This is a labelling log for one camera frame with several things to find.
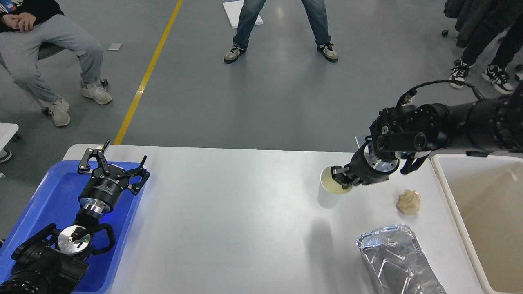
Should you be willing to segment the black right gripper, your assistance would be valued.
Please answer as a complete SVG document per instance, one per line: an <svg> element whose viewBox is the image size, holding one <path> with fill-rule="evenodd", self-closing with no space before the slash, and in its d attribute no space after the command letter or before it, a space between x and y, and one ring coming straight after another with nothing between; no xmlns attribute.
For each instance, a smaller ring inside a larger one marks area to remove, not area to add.
<svg viewBox="0 0 523 294"><path fill-rule="evenodd" d="M332 180L338 183L342 190L353 186L371 185L386 182L399 167L399 160L386 161L374 154L371 141L366 141L352 156L351 162L345 166L331 166Z"/></svg>

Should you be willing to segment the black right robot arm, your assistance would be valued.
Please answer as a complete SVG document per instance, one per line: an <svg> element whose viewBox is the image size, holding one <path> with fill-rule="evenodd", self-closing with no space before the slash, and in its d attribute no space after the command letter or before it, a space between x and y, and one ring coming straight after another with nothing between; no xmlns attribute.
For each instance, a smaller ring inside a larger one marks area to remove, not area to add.
<svg viewBox="0 0 523 294"><path fill-rule="evenodd" d="M385 182L405 160L400 172L419 169L429 154L457 149L485 158L497 151L522 152L522 83L508 95L485 99L472 87L476 102L455 106L441 103L411 105L416 88L396 106L379 111L370 134L345 166L332 166L333 181L342 189Z"/></svg>

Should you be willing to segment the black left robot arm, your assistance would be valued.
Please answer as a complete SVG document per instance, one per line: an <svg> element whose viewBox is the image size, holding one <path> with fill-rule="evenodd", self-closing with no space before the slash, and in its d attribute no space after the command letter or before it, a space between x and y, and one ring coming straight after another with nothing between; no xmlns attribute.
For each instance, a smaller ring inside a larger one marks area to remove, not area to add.
<svg viewBox="0 0 523 294"><path fill-rule="evenodd" d="M1 242L2 294L102 294L112 283L150 172L102 147L49 169Z"/></svg>

